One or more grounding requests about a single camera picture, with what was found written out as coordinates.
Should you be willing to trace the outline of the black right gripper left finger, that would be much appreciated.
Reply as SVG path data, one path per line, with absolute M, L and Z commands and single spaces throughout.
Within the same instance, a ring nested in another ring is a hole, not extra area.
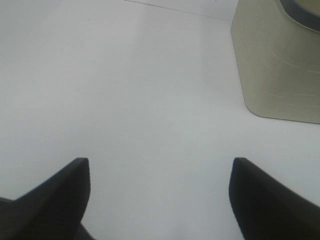
M 72 160 L 17 199 L 0 199 L 2 240 L 92 240 L 82 224 L 91 192 L 89 160 Z

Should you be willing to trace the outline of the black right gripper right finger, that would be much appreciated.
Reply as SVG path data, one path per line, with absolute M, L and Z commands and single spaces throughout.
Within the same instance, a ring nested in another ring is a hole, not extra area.
M 229 201 L 245 240 L 318 240 L 320 208 L 246 158 L 236 157 Z

